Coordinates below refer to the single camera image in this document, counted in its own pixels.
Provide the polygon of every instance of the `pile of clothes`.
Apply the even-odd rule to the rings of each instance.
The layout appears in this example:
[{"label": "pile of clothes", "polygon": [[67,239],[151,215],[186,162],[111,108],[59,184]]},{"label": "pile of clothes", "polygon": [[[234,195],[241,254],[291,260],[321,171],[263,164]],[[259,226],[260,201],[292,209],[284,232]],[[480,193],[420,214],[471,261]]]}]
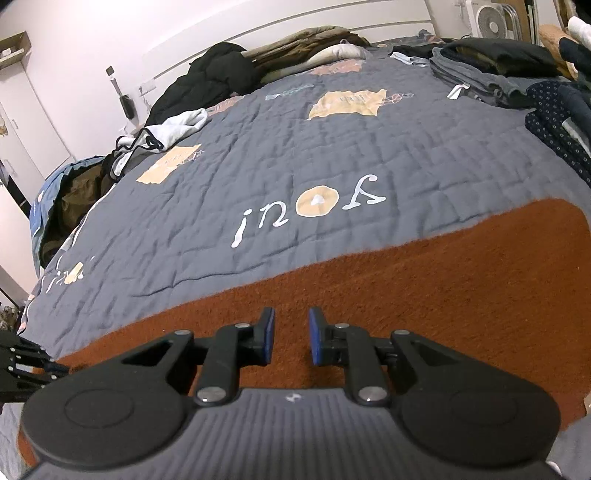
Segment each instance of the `pile of clothes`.
[{"label": "pile of clothes", "polygon": [[[361,48],[342,47],[308,62],[323,50],[339,44],[369,46],[363,37],[333,25],[306,28],[275,43],[248,51],[233,43],[218,43],[192,62],[189,72],[166,89],[151,108],[145,124],[159,125],[180,113],[213,107],[232,95],[246,95],[288,74],[336,60],[365,58],[366,52]],[[287,73],[283,71],[291,67],[296,68]]]},{"label": "pile of clothes", "polygon": [[533,106],[529,86],[560,75],[549,50],[509,38],[463,38],[432,49],[433,74],[467,94],[506,108]]},{"label": "pile of clothes", "polygon": [[551,31],[550,50],[573,73],[575,82],[548,80],[527,89],[537,107],[525,116],[525,126],[591,186],[591,25],[569,20],[569,36]]}]

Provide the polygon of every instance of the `white letter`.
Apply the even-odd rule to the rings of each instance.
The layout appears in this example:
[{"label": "white letter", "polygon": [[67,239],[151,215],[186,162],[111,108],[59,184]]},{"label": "white letter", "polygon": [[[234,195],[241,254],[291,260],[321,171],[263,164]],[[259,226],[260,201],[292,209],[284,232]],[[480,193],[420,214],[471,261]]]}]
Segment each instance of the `white letter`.
[{"label": "white letter", "polygon": [[369,181],[376,181],[378,178],[377,178],[377,176],[375,176],[373,174],[365,175],[365,176],[361,177],[359,179],[359,181],[357,182],[357,186],[355,187],[355,193],[351,197],[351,201],[343,207],[343,210],[351,210],[351,208],[355,208],[355,207],[358,207],[359,205],[361,205],[357,201],[357,195],[359,195],[360,193],[362,193],[366,197],[370,197],[371,200],[367,201],[368,205],[373,205],[374,203],[380,203],[386,199],[386,197],[376,197],[375,195],[372,195],[371,193],[367,193],[363,188],[361,188],[361,185],[363,185],[363,182],[365,181],[365,179],[369,179]]},{"label": "white letter", "polygon": [[246,215],[250,215],[251,213],[252,213],[251,208],[249,208],[246,212],[244,212],[245,216],[242,219],[240,226],[238,227],[238,231],[236,232],[236,235],[234,235],[234,242],[232,243],[232,248],[236,248],[238,245],[240,245],[240,242],[242,242],[242,234],[244,233],[244,229],[246,228]]},{"label": "white letter", "polygon": [[281,207],[281,215],[279,215],[279,218],[273,222],[273,226],[281,226],[281,225],[284,225],[285,223],[290,221],[289,218],[286,218],[285,220],[283,219],[283,217],[285,216],[285,212],[287,211],[287,206],[285,205],[285,203],[283,203],[283,202],[267,203],[261,209],[263,214],[262,214],[262,218],[261,218],[261,223],[259,223],[259,228],[262,227],[262,224],[265,222],[265,217],[267,216],[267,212],[274,205],[279,205]]}]

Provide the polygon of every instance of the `brown plush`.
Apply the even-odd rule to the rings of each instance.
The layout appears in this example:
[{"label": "brown plush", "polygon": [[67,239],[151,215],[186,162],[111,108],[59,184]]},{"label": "brown plush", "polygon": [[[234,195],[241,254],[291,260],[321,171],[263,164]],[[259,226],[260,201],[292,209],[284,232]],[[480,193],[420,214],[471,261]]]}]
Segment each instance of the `brown plush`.
[{"label": "brown plush", "polygon": [[[80,367],[176,329],[213,335],[276,312],[270,366],[241,371],[241,386],[342,385],[312,366],[307,309],[387,337],[408,329],[545,388],[562,426],[584,415],[591,388],[591,237],[584,214],[543,200],[462,231],[360,253],[233,288],[132,323],[60,362]],[[35,459],[26,440],[19,447]]]},{"label": "brown plush", "polygon": [[540,26],[538,32],[540,34],[540,40],[542,41],[544,47],[550,50],[552,58],[556,60],[560,73],[568,79],[576,80],[577,70],[574,68],[574,65],[572,63],[565,61],[560,56],[558,42],[563,37],[569,38],[574,42],[577,41],[570,35],[564,33],[560,29],[560,27],[556,25],[542,25]]}]

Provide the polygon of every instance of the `black jacket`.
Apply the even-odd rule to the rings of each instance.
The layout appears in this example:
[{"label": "black jacket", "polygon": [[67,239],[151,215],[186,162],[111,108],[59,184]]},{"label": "black jacket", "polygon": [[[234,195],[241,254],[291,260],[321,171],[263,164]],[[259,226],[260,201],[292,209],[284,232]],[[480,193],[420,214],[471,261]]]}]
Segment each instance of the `black jacket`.
[{"label": "black jacket", "polygon": [[232,92],[251,93],[261,79],[252,62],[242,56],[242,51],[244,48],[240,45],[227,42],[211,47],[156,101],[146,126],[159,125],[187,110],[208,108],[230,98]]},{"label": "black jacket", "polygon": [[507,77],[554,77],[556,61],[547,48],[510,38],[463,38],[448,43],[441,55],[485,73]]}]

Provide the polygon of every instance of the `headboard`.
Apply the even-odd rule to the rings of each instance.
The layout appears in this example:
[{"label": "headboard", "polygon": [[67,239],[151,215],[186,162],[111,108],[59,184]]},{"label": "headboard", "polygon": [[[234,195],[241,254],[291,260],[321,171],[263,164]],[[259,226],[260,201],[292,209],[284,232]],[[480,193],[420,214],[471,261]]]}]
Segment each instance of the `headboard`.
[{"label": "headboard", "polygon": [[156,88],[144,97],[153,104],[215,43],[256,48],[320,25],[348,28],[370,42],[416,35],[422,28],[433,33],[425,0],[245,0],[150,48],[142,62]]}]

